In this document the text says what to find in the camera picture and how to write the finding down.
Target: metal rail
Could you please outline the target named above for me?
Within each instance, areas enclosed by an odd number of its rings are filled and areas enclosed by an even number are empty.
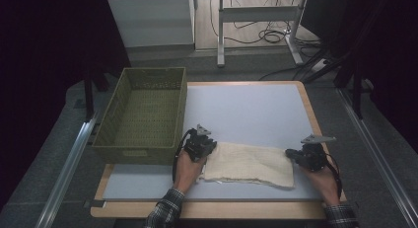
[[[393,173],[393,170],[390,168],[390,165],[384,158],[384,155],[382,154],[378,144],[376,143],[365,123],[356,117],[356,113],[351,108],[351,100],[348,94],[340,89],[338,89],[337,92],[343,100],[345,109],[347,110],[351,120],[358,130],[360,137],[365,143],[367,150],[369,151],[373,161],[376,164],[376,167],[381,173],[390,193],[399,206],[399,209],[402,212],[406,222],[408,223],[409,227],[418,227],[418,213],[414,203],[407,194],[402,183],[396,178],[396,175]]]

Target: wrist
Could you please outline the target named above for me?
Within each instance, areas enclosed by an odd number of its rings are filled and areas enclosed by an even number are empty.
[[[335,206],[341,204],[341,201],[339,200],[337,195],[325,196],[323,198],[323,201],[325,202],[326,206]]]
[[[190,189],[190,186],[187,186],[183,183],[175,182],[173,185],[173,189],[180,191],[183,194],[186,194]]]

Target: table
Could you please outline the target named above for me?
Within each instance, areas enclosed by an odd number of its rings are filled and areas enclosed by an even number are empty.
[[[319,125],[307,92],[301,82],[191,82],[188,86],[239,86],[239,85],[296,85],[314,134],[321,135]],[[103,195],[114,165],[107,164],[99,184],[95,201],[98,206],[91,208],[94,217],[145,218],[155,207],[155,201],[104,201]],[[320,201],[186,201],[181,218],[200,219],[324,219]]]

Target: cloth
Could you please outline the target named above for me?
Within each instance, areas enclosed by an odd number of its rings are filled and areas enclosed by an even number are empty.
[[[170,189],[161,199],[145,221],[145,228],[173,227],[179,219],[184,194]],[[357,228],[354,211],[350,205],[341,204],[325,208],[325,215],[331,228]]]
[[[201,176],[208,181],[294,186],[292,162],[285,150],[218,142]]]

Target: plastic basket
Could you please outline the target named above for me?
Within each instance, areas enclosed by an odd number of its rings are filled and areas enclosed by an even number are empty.
[[[186,96],[185,68],[125,68],[92,147],[106,163],[172,164]]]

